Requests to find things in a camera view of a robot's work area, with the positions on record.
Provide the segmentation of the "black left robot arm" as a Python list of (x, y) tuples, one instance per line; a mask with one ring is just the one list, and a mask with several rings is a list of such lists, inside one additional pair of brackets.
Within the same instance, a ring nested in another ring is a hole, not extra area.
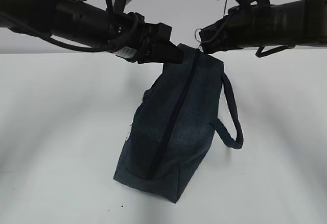
[(1, 27), (84, 53), (108, 52), (131, 63), (181, 63), (183, 51), (170, 41), (171, 27), (125, 13), (132, 0), (1, 0)]

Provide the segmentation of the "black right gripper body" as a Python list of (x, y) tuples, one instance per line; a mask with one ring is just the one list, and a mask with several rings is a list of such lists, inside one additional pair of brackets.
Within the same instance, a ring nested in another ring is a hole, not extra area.
[(232, 7), (223, 18), (203, 27), (199, 35), (206, 54), (273, 46), (273, 6), (251, 5), (249, 12)]

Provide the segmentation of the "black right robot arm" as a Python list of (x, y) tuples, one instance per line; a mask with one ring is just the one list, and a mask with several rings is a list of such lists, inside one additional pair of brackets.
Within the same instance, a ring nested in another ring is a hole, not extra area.
[(256, 47), (262, 58), (296, 46), (326, 47), (326, 0), (236, 1), (227, 15), (199, 31), (204, 53)]

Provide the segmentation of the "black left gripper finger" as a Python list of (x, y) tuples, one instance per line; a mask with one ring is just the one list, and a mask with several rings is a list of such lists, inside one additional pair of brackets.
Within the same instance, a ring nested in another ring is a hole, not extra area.
[(155, 43), (150, 46), (138, 59), (138, 64), (183, 62), (184, 52), (172, 43)]

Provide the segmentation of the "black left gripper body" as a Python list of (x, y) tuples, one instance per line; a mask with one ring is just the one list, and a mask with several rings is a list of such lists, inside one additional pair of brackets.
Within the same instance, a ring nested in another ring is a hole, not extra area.
[(130, 63), (146, 63), (152, 59), (155, 44), (169, 43), (172, 27), (162, 22), (146, 23), (145, 17), (136, 12), (118, 14), (121, 20), (120, 33), (110, 41), (109, 53)]

